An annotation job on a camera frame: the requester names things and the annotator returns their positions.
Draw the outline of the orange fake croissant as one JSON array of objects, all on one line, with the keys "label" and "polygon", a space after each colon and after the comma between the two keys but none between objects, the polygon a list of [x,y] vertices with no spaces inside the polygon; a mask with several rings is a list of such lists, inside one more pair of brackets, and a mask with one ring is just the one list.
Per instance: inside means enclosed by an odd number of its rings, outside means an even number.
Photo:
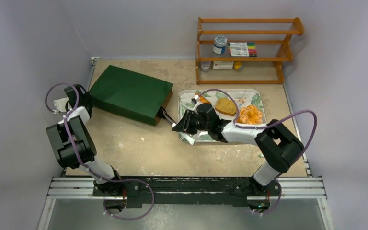
[{"label": "orange fake croissant", "polygon": [[208,99],[206,99],[204,96],[200,96],[199,97],[199,101],[201,102],[201,103],[209,103],[209,104],[211,104],[211,102],[208,100]]}]

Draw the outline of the brown fake bread slice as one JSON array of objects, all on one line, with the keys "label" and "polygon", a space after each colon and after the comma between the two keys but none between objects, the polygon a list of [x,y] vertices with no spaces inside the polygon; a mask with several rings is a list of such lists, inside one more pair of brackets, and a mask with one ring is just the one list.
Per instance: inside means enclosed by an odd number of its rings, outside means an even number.
[{"label": "brown fake bread slice", "polygon": [[217,112],[224,115],[234,116],[237,113],[236,104],[229,98],[219,98],[214,108]]}]

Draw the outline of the green paper bag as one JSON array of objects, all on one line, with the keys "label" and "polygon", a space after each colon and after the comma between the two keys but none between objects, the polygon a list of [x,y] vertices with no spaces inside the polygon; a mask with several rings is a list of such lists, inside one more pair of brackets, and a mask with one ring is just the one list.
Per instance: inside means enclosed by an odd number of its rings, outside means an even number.
[{"label": "green paper bag", "polygon": [[89,90],[95,107],[152,126],[172,93],[173,83],[112,65]]}]

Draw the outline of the metal tongs white grips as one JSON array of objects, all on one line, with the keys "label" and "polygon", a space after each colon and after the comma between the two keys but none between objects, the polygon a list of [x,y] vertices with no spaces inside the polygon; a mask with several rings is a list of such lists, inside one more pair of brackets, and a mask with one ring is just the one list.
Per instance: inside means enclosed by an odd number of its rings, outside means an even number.
[{"label": "metal tongs white grips", "polygon": [[[166,120],[168,123],[170,123],[172,128],[174,128],[177,125],[177,123],[168,115],[167,111],[162,106],[157,111],[157,117]],[[178,132],[178,131],[177,131],[177,133],[179,133],[180,136],[182,138],[184,138],[190,145],[195,144],[196,140],[193,139],[189,134],[183,133],[183,132]]]}]

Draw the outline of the orange fake bread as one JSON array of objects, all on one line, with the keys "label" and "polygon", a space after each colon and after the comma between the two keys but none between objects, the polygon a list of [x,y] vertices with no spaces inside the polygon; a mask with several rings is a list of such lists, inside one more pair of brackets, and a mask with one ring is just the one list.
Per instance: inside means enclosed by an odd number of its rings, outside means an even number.
[{"label": "orange fake bread", "polygon": [[249,105],[240,110],[239,117],[236,119],[236,122],[241,124],[258,125],[263,123],[262,117],[263,114],[260,110],[253,105]]}]

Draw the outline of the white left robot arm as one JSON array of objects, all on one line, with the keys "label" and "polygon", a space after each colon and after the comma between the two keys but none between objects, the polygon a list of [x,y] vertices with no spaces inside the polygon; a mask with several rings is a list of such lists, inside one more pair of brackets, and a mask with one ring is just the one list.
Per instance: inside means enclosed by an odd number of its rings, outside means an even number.
[{"label": "white left robot arm", "polygon": [[58,164],[62,168],[86,171],[101,192],[118,196],[124,183],[118,172],[97,157],[96,147],[86,128],[92,117],[93,103],[89,93],[79,84],[66,84],[66,99],[53,102],[48,110],[63,113],[58,123],[46,128],[46,133]]}]

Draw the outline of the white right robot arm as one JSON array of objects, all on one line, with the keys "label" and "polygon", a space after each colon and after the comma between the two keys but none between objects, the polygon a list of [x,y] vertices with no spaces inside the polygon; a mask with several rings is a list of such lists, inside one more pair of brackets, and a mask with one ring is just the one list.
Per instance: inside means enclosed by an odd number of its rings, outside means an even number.
[{"label": "white right robot arm", "polygon": [[250,189],[261,195],[269,183],[286,173],[303,154],[302,142],[278,120],[259,126],[240,127],[231,120],[222,119],[212,105],[200,104],[195,111],[186,110],[172,130],[190,139],[200,131],[206,131],[215,141],[242,143],[257,146],[265,163],[250,178]]}]

